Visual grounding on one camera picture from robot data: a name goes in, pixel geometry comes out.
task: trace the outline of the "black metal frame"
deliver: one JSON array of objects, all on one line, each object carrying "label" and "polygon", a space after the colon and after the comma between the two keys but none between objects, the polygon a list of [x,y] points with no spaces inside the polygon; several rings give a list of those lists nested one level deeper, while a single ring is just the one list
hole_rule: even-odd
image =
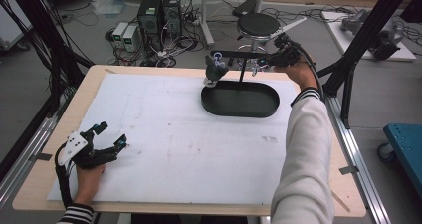
[{"label": "black metal frame", "polygon": [[336,97],[338,89],[344,83],[340,118],[348,129],[350,129],[348,118],[354,69],[368,46],[375,40],[402,2],[403,0],[378,0],[344,55],[337,62],[317,73],[319,77],[331,74],[328,81],[322,85],[323,90],[330,97]]}]

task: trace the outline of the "person's hand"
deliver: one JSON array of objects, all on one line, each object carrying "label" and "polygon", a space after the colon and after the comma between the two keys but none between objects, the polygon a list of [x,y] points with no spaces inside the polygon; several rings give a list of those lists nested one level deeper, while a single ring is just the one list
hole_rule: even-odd
[{"label": "person's hand", "polygon": [[299,85],[301,90],[313,87],[317,89],[317,80],[304,57],[289,67],[274,67],[275,72],[286,73],[288,77]]},{"label": "person's hand", "polygon": [[90,205],[99,190],[99,183],[106,166],[101,165],[93,169],[77,167],[78,192],[74,203]]}]

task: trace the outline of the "striped sleeve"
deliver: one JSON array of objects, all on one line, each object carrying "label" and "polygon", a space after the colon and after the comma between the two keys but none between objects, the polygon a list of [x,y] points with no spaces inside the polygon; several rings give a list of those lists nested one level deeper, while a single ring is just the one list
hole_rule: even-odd
[{"label": "striped sleeve", "polygon": [[303,89],[293,100],[293,102],[291,103],[291,107],[298,101],[300,101],[303,98],[306,97],[315,97],[318,100],[320,100],[320,93],[319,90],[313,87],[308,87]]},{"label": "striped sleeve", "polygon": [[90,224],[94,210],[90,206],[73,203],[57,224]]}]

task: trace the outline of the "white sleeve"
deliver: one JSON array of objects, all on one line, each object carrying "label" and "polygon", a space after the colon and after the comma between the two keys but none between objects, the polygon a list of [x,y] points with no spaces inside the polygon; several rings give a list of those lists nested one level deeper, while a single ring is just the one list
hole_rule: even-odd
[{"label": "white sleeve", "polygon": [[329,181],[331,128],[316,90],[295,99],[286,136],[286,160],[271,205],[272,223],[332,223]]}]

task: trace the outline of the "gray floor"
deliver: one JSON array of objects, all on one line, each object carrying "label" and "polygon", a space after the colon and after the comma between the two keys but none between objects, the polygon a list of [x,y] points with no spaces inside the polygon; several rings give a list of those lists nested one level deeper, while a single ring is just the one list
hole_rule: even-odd
[{"label": "gray floor", "polygon": [[[114,28],[118,21],[129,21],[137,12],[137,1],[125,0],[124,13],[115,17],[95,16],[92,7],[77,12],[77,20],[65,25],[67,32],[74,38],[81,50],[97,64],[107,64],[112,60],[112,49],[104,38],[107,30]],[[83,7],[89,0],[63,0],[57,3],[59,9]],[[225,3],[208,6],[209,14]],[[310,7],[265,4],[278,10],[298,13]],[[216,15],[229,15],[230,9],[219,10]],[[235,20],[233,16],[218,16],[213,19]],[[215,39],[214,49],[233,50],[245,44],[236,41],[238,32],[235,23],[210,23]],[[326,24],[308,19],[304,24],[288,32],[292,39],[300,42],[315,58],[319,69],[340,58],[340,50],[331,36]],[[410,51],[422,54],[422,47],[404,40]],[[266,48],[272,52],[275,47],[269,43]],[[188,52],[176,57],[176,68],[204,69],[204,56],[209,51]],[[384,164],[376,155],[376,148],[387,139],[382,128],[391,122],[420,123],[422,120],[422,58],[412,63],[374,62],[362,60],[357,66],[353,83],[350,108],[350,125],[363,158],[376,185],[391,223],[422,223],[421,200],[395,162]],[[49,95],[49,73],[38,60],[35,52],[13,49],[0,57],[0,160],[15,143],[32,117]],[[24,212],[12,208],[12,193],[6,205],[0,210],[1,223],[54,223],[61,212]],[[116,223],[118,215],[105,213],[100,223]],[[184,217],[186,223],[195,223],[195,216]],[[372,223],[367,214],[362,218],[336,218],[334,223]]]}]

